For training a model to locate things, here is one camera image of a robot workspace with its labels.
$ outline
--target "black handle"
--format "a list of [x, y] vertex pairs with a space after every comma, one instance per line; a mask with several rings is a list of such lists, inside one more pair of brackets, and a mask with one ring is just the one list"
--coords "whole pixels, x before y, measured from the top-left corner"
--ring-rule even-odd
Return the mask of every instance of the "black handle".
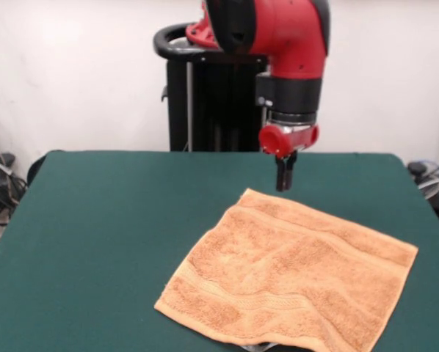
[[175, 24], [161, 29], [154, 35], [154, 51], [165, 59], [185, 60], [205, 52], [205, 49], [186, 43], [171, 43], [175, 39], [185, 37], [185, 29], [190, 23]]
[[158, 31], [153, 39], [154, 51], [165, 59], [182, 62], [266, 65], [266, 57], [262, 55], [227, 55], [218, 49], [201, 48], [188, 40], [171, 43], [175, 39], [185, 37], [185, 29], [188, 25], [190, 23], [176, 24]]

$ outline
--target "red robot arm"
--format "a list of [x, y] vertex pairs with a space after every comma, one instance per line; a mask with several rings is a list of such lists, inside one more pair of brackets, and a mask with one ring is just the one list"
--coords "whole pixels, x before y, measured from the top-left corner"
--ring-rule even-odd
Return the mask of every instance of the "red robot arm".
[[270, 70], [257, 76], [255, 86], [255, 102], [269, 117], [259, 140], [265, 153], [275, 154], [277, 189], [289, 189], [291, 175], [283, 173], [291, 174], [297, 151], [310, 147], [319, 135], [316, 115], [330, 36], [328, 1], [206, 0], [206, 7], [224, 52], [269, 58]]

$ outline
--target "green tabletop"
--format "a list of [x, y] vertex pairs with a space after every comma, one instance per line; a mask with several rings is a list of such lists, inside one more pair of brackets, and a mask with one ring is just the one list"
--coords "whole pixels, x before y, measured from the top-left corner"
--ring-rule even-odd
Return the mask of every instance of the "green tabletop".
[[[242, 192], [274, 183], [258, 153], [50, 154], [0, 243], [0, 352], [242, 351], [153, 305]], [[303, 154], [281, 195], [418, 246], [375, 351], [439, 351], [439, 221], [399, 159]]]

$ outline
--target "towel edge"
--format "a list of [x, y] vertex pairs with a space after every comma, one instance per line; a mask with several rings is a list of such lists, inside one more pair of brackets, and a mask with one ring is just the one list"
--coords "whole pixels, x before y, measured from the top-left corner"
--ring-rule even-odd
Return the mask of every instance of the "towel edge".
[[307, 348], [308, 350], [312, 350], [314, 352], [331, 352], [330, 349], [319, 339], [315, 337], [287, 337], [277, 333], [266, 333], [261, 337], [253, 337], [253, 338], [241, 338], [235, 337], [231, 335], [221, 334], [205, 324], [190, 318], [187, 315], [183, 315], [181, 312], [173, 309], [169, 305], [165, 304], [161, 299], [159, 299], [154, 304], [154, 309], [158, 312], [166, 315], [168, 318], [174, 320], [176, 323], [185, 326], [198, 334], [202, 334], [209, 339], [222, 342], [222, 343], [231, 343], [233, 345], [238, 346], [246, 346], [246, 345], [258, 345], [259, 343], [264, 342], [273, 342], [279, 345], [287, 345], [294, 346], [298, 348]]

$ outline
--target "towel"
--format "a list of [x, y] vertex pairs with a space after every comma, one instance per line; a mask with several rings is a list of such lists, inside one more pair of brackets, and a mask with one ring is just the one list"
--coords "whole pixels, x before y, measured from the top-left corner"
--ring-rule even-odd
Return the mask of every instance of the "towel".
[[188, 253], [155, 309], [213, 340], [370, 351], [418, 249], [247, 189]]

